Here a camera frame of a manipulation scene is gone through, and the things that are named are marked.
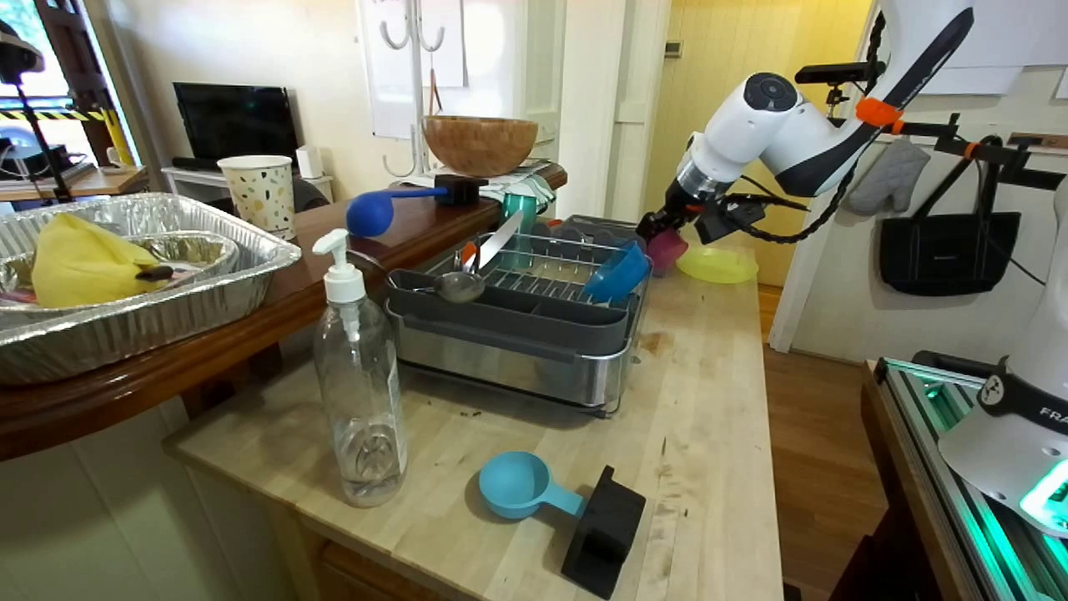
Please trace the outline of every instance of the butcher block counter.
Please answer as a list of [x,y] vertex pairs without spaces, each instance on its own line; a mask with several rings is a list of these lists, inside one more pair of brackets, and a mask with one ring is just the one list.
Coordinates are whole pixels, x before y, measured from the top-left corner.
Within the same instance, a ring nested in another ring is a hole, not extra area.
[[267,502],[300,598],[595,598],[559,574],[574,520],[498,520],[478,466],[535,451],[589,494],[603,465],[644,494],[615,598],[780,598],[774,474],[754,287],[650,279],[621,410],[403,368],[407,479],[350,509],[308,358],[171,436],[171,451]]

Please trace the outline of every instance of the black bag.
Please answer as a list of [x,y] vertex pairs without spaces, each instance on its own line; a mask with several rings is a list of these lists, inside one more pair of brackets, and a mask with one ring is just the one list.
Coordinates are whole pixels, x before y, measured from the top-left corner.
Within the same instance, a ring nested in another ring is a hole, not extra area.
[[979,159],[960,157],[910,218],[879,223],[879,269],[894,289],[918,296],[981,293],[1004,276],[1022,214],[994,214],[1001,174],[994,159],[986,159],[974,214],[932,214],[968,165]]

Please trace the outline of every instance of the bottle cap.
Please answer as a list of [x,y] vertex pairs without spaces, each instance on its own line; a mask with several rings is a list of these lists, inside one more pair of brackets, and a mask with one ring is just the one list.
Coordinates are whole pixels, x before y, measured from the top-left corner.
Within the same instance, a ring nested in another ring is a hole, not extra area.
[[348,259],[348,232],[336,227],[314,239],[314,254],[333,254],[330,269],[325,275],[326,304],[353,304],[363,289],[363,275]]

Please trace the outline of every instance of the plastic water bottle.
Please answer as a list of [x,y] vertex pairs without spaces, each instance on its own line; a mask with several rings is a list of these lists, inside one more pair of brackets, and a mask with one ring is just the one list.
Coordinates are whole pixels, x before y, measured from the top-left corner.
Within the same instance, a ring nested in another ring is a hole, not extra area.
[[314,254],[333,254],[314,368],[340,492],[350,505],[383,505],[396,494],[407,465],[394,332],[368,296],[363,275],[348,259],[348,232],[321,236]]

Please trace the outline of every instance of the black television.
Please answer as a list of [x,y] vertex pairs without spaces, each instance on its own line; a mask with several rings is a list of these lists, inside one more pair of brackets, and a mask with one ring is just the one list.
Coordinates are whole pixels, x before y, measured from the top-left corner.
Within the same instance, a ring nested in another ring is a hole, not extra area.
[[173,85],[192,157],[173,166],[217,171],[235,155],[288,155],[300,146],[285,88]]

